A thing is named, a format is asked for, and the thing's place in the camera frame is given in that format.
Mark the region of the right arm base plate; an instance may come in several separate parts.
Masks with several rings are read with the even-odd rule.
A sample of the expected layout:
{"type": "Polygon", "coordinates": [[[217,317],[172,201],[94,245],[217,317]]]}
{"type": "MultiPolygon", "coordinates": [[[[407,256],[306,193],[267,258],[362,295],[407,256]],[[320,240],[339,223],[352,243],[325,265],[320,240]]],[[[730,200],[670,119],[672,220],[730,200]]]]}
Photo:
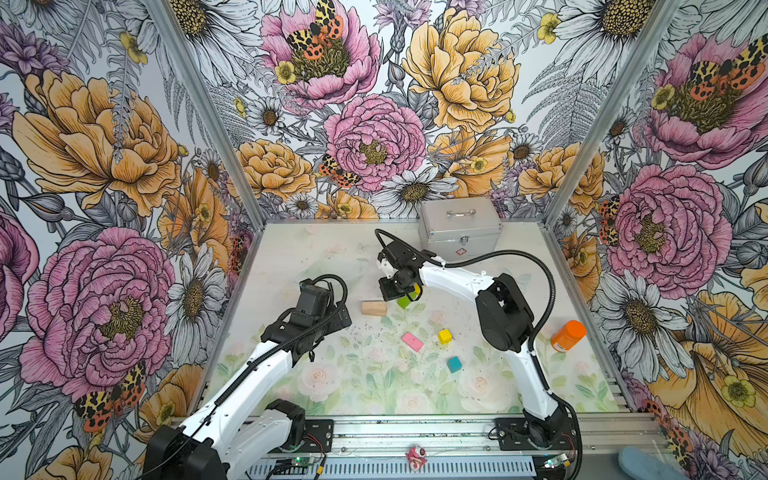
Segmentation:
{"type": "Polygon", "coordinates": [[[524,417],[496,418],[487,437],[502,451],[575,452],[581,441],[570,420],[560,423],[524,417]]]}

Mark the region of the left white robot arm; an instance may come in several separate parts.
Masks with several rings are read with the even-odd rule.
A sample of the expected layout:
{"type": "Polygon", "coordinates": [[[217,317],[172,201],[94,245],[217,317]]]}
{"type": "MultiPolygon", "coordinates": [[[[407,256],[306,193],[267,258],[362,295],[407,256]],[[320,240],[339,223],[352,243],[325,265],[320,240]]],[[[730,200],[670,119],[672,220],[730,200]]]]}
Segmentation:
{"type": "Polygon", "coordinates": [[[160,427],[145,451],[143,479],[236,479],[270,451],[298,443],[304,413],[290,402],[246,421],[264,396],[322,340],[350,326],[348,286],[323,274],[299,285],[295,306],[269,324],[232,378],[179,426],[160,427]]]}

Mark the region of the natural wood block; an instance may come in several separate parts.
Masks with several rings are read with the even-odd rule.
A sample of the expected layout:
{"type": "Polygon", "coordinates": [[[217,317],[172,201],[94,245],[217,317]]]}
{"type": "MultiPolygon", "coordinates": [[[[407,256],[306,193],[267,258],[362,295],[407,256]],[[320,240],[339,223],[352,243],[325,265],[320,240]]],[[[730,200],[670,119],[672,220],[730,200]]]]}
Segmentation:
{"type": "Polygon", "coordinates": [[[366,316],[384,317],[387,315],[387,303],[384,301],[362,301],[361,313],[366,316]]]}

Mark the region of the pink rectangular block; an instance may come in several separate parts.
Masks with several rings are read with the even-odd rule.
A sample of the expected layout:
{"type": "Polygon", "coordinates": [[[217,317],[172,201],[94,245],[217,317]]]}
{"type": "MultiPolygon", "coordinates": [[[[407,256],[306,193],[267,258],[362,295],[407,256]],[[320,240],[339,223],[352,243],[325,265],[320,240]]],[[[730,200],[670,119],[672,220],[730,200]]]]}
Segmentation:
{"type": "Polygon", "coordinates": [[[423,348],[424,343],[414,336],[410,332],[406,332],[401,337],[402,342],[407,345],[410,349],[412,349],[414,352],[420,352],[423,348]]]}

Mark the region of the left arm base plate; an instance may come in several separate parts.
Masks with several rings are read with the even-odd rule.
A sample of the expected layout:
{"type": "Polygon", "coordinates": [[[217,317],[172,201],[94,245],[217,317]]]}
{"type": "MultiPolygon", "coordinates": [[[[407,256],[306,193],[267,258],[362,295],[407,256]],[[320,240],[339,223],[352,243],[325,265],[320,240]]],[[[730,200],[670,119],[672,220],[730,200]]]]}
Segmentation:
{"type": "Polygon", "coordinates": [[[327,419],[294,421],[285,443],[278,447],[282,453],[329,453],[332,449],[335,422],[327,419]]]}

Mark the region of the green rectangular block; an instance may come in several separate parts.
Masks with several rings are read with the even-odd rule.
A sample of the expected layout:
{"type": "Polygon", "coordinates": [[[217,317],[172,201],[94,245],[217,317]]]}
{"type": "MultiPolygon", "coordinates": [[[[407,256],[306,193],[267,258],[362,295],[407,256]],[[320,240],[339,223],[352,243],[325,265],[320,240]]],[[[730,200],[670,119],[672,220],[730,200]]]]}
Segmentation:
{"type": "Polygon", "coordinates": [[[397,305],[402,309],[407,309],[412,303],[415,303],[414,299],[409,298],[408,296],[399,298],[396,301],[397,305]]]}

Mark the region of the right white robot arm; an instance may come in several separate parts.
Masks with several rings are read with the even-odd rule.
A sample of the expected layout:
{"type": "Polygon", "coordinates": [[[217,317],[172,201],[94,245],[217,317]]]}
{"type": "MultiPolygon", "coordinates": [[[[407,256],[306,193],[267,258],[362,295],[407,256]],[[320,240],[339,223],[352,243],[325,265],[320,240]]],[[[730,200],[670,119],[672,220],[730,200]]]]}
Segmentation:
{"type": "Polygon", "coordinates": [[[427,251],[419,251],[383,229],[374,235],[382,247],[377,264],[383,273],[379,279],[386,301],[409,298],[425,287],[438,289],[474,304],[485,341],[505,354],[523,399],[525,422],[512,438],[546,450],[568,434],[574,444],[581,444],[577,413],[551,388],[536,352],[536,338],[549,320],[556,303],[556,284],[548,266],[535,255],[515,249],[482,254],[459,262],[448,262],[427,251]],[[548,285],[547,303],[539,319],[535,318],[518,283],[509,274],[490,276],[476,273],[469,266],[496,257],[514,256],[538,266],[548,285]]]}

